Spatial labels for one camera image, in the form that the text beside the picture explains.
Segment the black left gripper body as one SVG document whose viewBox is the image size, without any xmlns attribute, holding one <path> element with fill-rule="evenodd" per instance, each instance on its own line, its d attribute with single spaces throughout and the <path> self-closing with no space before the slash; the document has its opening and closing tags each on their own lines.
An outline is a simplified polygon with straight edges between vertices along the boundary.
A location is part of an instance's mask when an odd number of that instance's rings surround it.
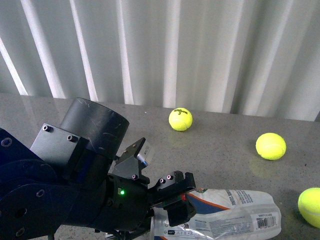
<svg viewBox="0 0 320 240">
<path fill-rule="evenodd" d="M 115 180 L 114 187 L 117 191 L 107 202 L 105 232 L 114 237 L 139 237 L 151 230 L 154 208 L 163 209 L 164 201 L 188 194 L 196 184 L 192 173 L 176 170 L 151 188 L 134 180 Z"/>
</svg>

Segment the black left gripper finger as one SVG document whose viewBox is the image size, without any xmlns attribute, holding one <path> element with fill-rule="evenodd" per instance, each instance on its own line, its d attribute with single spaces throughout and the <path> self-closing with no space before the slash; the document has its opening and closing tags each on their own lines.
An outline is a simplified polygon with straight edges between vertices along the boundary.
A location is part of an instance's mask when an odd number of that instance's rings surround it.
<svg viewBox="0 0 320 240">
<path fill-rule="evenodd" d="M 196 208 L 191 203 L 187 193 L 182 193 L 174 198 L 165 200 L 162 203 L 162 208 L 167 211 L 171 227 L 187 223 L 196 215 Z"/>
</svg>

